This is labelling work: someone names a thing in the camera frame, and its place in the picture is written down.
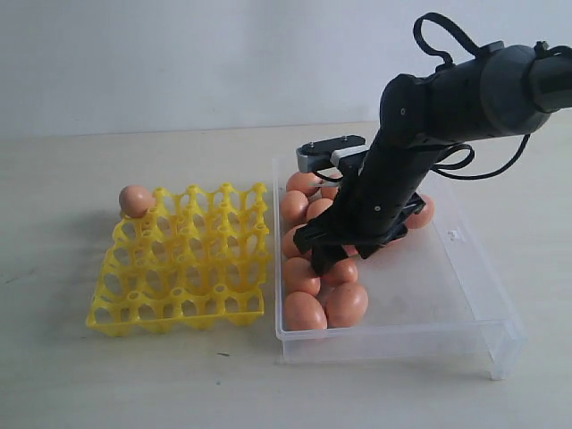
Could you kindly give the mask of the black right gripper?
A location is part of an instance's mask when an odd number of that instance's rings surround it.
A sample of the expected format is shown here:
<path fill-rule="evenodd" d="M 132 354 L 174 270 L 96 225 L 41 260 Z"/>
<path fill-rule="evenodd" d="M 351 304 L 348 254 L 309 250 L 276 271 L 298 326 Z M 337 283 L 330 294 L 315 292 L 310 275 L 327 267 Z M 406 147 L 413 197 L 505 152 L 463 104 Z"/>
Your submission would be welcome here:
<path fill-rule="evenodd" d="M 357 174 L 342 184 L 333 204 L 294 232 L 298 251 L 311 253 L 315 273 L 324 275 L 348 259 L 344 245 L 355 246 L 368 259 L 403 239 L 408 227 L 394 224 L 445 148 L 425 135 L 391 139 L 378 131 Z"/>

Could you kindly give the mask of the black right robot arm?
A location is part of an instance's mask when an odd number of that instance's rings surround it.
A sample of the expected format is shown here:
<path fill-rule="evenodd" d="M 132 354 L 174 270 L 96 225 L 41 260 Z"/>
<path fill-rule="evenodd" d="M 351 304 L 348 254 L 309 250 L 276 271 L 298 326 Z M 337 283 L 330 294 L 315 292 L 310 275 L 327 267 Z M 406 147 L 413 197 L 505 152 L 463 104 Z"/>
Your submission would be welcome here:
<path fill-rule="evenodd" d="M 490 44 L 428 77 L 397 76 L 383 92 L 372 141 L 348 135 L 299 147 L 302 172 L 335 168 L 340 177 L 332 206 L 295 233 L 295 245 L 318 274 L 346 259 L 348 247 L 370 257 L 407 234 L 407 219 L 424 208 L 416 190 L 429 172 L 455 177 L 447 156 L 477 140 L 528 140 L 570 105 L 567 46 Z"/>

